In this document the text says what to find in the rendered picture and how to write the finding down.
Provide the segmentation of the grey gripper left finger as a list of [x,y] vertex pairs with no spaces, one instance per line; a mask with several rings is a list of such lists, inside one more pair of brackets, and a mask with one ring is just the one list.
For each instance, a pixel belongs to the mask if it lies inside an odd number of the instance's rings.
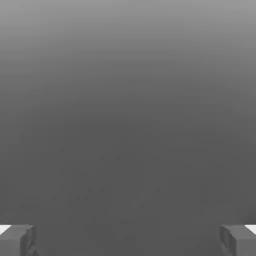
[[0,224],[0,256],[38,256],[36,227]]

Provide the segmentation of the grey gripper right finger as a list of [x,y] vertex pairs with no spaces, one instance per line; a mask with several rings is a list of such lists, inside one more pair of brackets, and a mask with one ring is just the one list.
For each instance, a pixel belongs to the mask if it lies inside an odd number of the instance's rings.
[[218,237],[223,256],[256,256],[256,224],[221,225]]

